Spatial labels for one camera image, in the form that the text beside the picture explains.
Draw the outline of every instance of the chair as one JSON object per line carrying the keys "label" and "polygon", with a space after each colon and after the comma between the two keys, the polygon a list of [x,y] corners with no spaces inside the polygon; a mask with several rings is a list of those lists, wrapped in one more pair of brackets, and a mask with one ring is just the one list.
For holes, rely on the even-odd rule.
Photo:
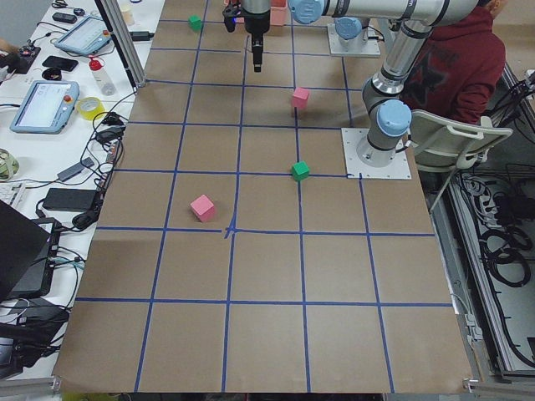
{"label": "chair", "polygon": [[410,134],[418,170],[450,172],[429,209],[431,213],[453,175],[485,162],[489,149],[507,139],[512,129],[493,128],[488,117],[481,117],[481,125],[472,125],[413,110]]}

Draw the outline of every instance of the water bottle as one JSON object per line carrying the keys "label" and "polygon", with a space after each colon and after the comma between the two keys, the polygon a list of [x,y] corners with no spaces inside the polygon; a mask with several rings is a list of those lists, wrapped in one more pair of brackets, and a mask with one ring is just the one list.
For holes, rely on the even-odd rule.
{"label": "water bottle", "polygon": [[89,69],[91,69],[94,80],[99,85],[100,92],[106,96],[114,94],[116,91],[115,85],[113,82],[111,82],[109,75],[104,70],[104,65],[102,65],[102,63],[95,56],[89,56],[89,59]]}

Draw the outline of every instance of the pink cube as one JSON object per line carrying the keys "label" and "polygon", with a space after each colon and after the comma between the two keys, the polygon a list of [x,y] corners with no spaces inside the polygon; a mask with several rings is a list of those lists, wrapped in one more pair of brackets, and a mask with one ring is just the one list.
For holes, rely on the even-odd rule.
{"label": "pink cube", "polygon": [[297,109],[304,109],[307,107],[308,96],[310,91],[305,88],[297,88],[293,91],[292,107]]}
{"label": "pink cube", "polygon": [[216,206],[206,195],[199,196],[190,206],[195,216],[203,223],[206,223],[216,215]]}

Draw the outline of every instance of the green object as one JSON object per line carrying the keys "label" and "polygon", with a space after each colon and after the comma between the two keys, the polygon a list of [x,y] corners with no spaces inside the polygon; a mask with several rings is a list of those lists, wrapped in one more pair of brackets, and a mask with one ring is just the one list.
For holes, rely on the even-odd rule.
{"label": "green object", "polygon": [[304,180],[310,174],[310,169],[304,161],[299,161],[292,166],[293,179],[296,181]]}
{"label": "green object", "polygon": [[202,21],[198,16],[192,15],[191,17],[188,18],[188,22],[190,23],[191,29],[193,29],[194,31],[200,31],[201,30]]}

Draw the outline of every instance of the tape roll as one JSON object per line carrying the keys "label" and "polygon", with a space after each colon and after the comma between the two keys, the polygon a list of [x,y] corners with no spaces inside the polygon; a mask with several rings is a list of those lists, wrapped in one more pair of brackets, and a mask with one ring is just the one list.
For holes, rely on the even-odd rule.
{"label": "tape roll", "polygon": [[0,182],[7,181],[18,171],[18,161],[7,150],[0,149]]}
{"label": "tape roll", "polygon": [[106,111],[99,98],[83,98],[76,104],[76,109],[84,119],[92,121],[95,117],[103,118]]}

